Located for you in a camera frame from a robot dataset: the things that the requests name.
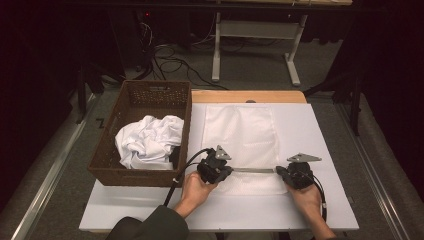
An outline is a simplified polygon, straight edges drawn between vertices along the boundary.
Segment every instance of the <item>hand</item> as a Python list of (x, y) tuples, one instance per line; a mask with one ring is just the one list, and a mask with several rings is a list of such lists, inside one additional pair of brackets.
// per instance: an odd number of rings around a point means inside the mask
[(305, 217), (321, 214), (321, 195), (314, 184), (300, 190), (294, 189), (287, 184), (286, 188), (293, 196), (296, 207)]
[(174, 210), (181, 217), (186, 218), (194, 209), (206, 201), (209, 193), (217, 186), (218, 184), (206, 184), (203, 182), (197, 171), (186, 175), (181, 200)]
[(315, 239), (329, 239), (336, 235), (321, 217), (321, 195), (315, 185), (296, 190), (286, 184), (296, 207), (308, 221)]

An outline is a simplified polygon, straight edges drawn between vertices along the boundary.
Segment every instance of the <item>dark sleeve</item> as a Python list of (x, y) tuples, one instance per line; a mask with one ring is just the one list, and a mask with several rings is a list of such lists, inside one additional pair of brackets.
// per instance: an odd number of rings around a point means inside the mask
[(130, 217), (121, 219), (107, 240), (185, 240), (188, 233), (185, 220), (174, 210), (161, 205), (144, 222)]

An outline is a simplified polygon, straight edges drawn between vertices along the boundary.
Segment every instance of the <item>white tabletop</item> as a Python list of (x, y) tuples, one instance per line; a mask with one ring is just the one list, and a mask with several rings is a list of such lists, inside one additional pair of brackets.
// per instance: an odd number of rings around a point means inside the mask
[[(358, 229), (358, 223), (334, 168), (311, 105), (267, 103), (275, 118), (280, 159), (305, 153), (322, 158), (310, 163), (324, 187), (328, 206), (327, 223), (334, 230)], [(207, 104), (193, 103), (188, 157), (201, 150)], [(96, 181), (80, 229), (108, 231), (123, 217), (146, 219), (163, 204), (168, 188), (110, 187)], [(179, 199), (177, 189), (169, 207)], [(208, 200), (186, 219), (191, 231), (290, 231), (307, 229), (289, 193), (268, 196), (223, 196), (213, 192)]]

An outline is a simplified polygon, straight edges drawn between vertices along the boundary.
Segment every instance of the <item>white metal frame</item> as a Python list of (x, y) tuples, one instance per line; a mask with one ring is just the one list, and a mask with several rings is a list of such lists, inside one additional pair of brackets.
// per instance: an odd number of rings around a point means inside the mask
[(221, 13), (216, 13), (215, 50), (212, 63), (212, 81), (219, 82), (221, 71), (221, 36), (292, 39), (292, 49), (290, 53), (285, 53), (285, 61), (289, 70), (292, 84), (294, 86), (300, 86), (299, 76), (297, 74), (293, 59), (299, 46), (300, 38), (302, 37), (307, 17), (307, 15), (302, 15), (299, 23), (276, 23), (221, 20)]

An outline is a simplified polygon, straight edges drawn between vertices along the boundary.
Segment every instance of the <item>wicker basket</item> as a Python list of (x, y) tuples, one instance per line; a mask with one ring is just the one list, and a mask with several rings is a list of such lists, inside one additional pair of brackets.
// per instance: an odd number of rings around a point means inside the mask
[[(174, 115), (184, 120), (181, 146), (175, 147), (169, 157), (174, 170), (127, 169), (119, 163), (116, 134), (125, 125), (140, 121), (146, 115), (159, 119)], [(187, 160), (190, 120), (190, 82), (124, 81), (88, 170), (105, 186), (170, 187)]]

